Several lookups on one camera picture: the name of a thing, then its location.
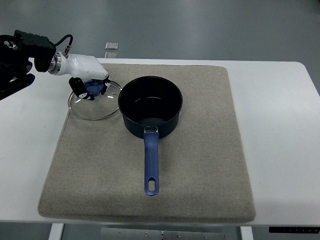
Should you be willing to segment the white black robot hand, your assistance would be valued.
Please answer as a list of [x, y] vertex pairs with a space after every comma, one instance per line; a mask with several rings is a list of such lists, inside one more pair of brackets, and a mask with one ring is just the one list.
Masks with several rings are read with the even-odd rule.
[[81, 54], [63, 55], [56, 52], [48, 72], [52, 75], [70, 75], [69, 85], [80, 99], [93, 101], [104, 95], [111, 85], [109, 73], [94, 57]]

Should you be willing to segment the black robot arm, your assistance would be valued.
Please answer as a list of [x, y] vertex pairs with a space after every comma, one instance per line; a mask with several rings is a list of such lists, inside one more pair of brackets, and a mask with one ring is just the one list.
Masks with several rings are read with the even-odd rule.
[[46, 36], [16, 30], [14, 35], [0, 36], [0, 99], [3, 100], [30, 86], [38, 72], [56, 74], [62, 57], [67, 57], [73, 36], [67, 34], [57, 43]]

